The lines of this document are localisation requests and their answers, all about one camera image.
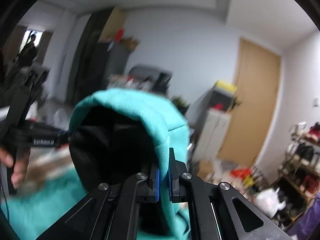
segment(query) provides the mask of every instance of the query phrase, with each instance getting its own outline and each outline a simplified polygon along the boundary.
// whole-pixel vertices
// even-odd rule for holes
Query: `purple object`
[[[306,240],[320,224],[320,193],[308,211],[290,228],[289,236],[296,235],[298,240]]]

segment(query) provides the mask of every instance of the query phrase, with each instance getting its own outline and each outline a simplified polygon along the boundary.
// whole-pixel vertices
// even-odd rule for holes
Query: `teal cloth on bed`
[[[176,160],[187,161],[189,129],[187,121],[167,99],[142,91],[110,89],[98,91],[79,102],[70,120],[70,130],[81,125],[91,107],[104,106],[140,120],[152,137],[160,168],[160,198],[171,236],[155,236],[138,232],[138,240],[184,240],[189,233],[186,211],[177,215],[178,204],[169,200],[169,148],[173,147]],[[71,171],[59,179],[48,181],[39,192],[21,199],[8,201],[10,224],[21,240],[34,240],[85,195],[78,175]]]

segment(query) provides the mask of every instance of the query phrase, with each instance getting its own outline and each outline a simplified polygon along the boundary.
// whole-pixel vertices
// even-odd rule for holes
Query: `metal screw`
[[[138,179],[144,179],[145,177],[146,177],[146,174],[145,174],[145,173],[143,173],[143,172],[137,173],[137,178],[138,178]]]
[[[230,189],[230,185],[226,182],[222,182],[220,184],[220,188],[222,188],[223,190],[228,190],[228,189]]]
[[[101,183],[98,188],[100,190],[106,190],[106,189],[108,189],[108,187],[109,187],[109,185],[107,183]]]
[[[191,179],[192,175],[189,172],[182,173],[184,179]]]

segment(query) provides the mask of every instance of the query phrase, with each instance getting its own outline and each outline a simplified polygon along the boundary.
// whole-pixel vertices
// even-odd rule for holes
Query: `door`
[[[241,103],[231,121],[218,158],[250,166],[259,154],[272,120],[278,93],[281,58],[240,39],[235,85]]]

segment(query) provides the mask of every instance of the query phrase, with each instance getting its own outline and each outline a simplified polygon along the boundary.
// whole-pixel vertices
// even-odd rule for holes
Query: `curtain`
[[[9,60],[13,60],[16,58],[20,44],[22,42],[22,38],[27,28],[23,26],[17,25],[13,31],[11,32],[9,38],[5,42],[2,52],[4,63],[6,64]]]
[[[52,37],[52,34],[51,32],[43,32],[42,33],[42,36],[41,36],[41,39],[40,39],[40,42],[39,42],[39,45],[37,47],[38,49],[38,56],[36,58],[36,62],[42,64],[43,63],[43,60],[44,60],[44,55],[45,55],[45,52],[47,51],[47,47],[49,45],[49,42],[50,42],[50,39]]]

